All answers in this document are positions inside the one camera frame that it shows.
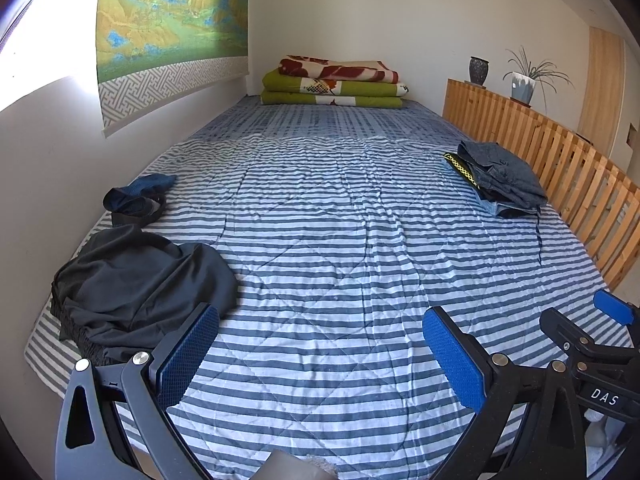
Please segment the white gloved right hand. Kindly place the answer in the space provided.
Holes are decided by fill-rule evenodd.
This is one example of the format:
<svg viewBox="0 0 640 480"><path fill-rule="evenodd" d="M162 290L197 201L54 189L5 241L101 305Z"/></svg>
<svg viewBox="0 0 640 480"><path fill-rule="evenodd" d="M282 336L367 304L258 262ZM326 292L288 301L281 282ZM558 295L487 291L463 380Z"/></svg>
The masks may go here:
<svg viewBox="0 0 640 480"><path fill-rule="evenodd" d="M626 424L593 410L585 411L585 422L587 478L603 479L623 453L616 440Z"/></svg>

